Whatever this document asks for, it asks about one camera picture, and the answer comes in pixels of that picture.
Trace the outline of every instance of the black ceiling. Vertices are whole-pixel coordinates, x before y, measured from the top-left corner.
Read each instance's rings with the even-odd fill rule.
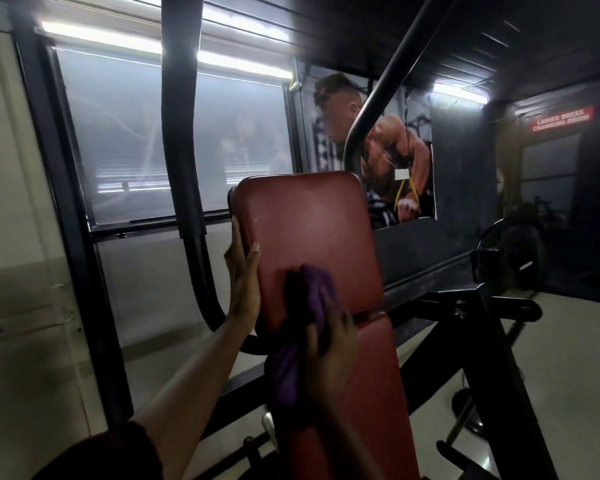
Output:
[[[424,0],[206,0],[291,33],[298,58],[380,74]],[[409,82],[511,102],[600,77],[600,0],[460,0]]]

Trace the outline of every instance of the man's hair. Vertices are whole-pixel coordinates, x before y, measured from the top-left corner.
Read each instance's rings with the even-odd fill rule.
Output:
[[[352,94],[360,95],[360,88],[357,87],[346,75],[342,72],[328,75],[319,79],[315,83],[315,92],[313,93],[313,101],[320,109],[324,109],[324,105],[329,100],[332,94],[346,91]]]

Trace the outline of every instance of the person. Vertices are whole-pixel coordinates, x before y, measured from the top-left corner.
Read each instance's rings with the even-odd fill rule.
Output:
[[[316,82],[313,99],[322,111],[328,138],[342,152],[362,109],[359,88],[337,72]],[[431,151],[398,116],[381,116],[369,131],[361,167],[365,183],[391,209],[397,222],[420,216],[420,197],[429,179]],[[409,169],[409,178],[396,179],[396,169]]]
[[[257,268],[260,246],[245,257],[240,228],[232,220],[232,243],[224,254],[230,275],[225,322],[199,355],[190,359],[128,422],[83,440],[40,470],[34,480],[181,480],[229,378],[240,346],[260,313]],[[320,353],[315,324],[306,329],[303,391],[326,445],[335,478],[383,480],[364,443],[340,416],[334,398],[356,360],[357,331],[351,315],[323,296],[330,343]]]

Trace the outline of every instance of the red backrest pad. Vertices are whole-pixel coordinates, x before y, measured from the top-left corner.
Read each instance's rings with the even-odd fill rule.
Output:
[[[287,317],[285,274],[303,264],[331,273],[338,297],[352,314],[382,301],[367,202],[352,173],[245,178],[233,190],[231,206],[245,248],[259,242],[262,249],[258,333],[271,334]]]
[[[420,480],[389,317],[375,314],[360,326],[358,339],[360,353],[338,400],[339,410],[369,448],[386,480]],[[276,428],[276,438],[280,478],[333,478],[314,428]]]

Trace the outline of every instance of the poster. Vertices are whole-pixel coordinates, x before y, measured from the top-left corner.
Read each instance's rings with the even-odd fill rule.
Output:
[[[368,80],[311,66],[303,108],[311,171],[344,169],[351,126],[368,96]],[[374,230],[435,218],[428,97],[400,88],[365,139],[361,167]]]

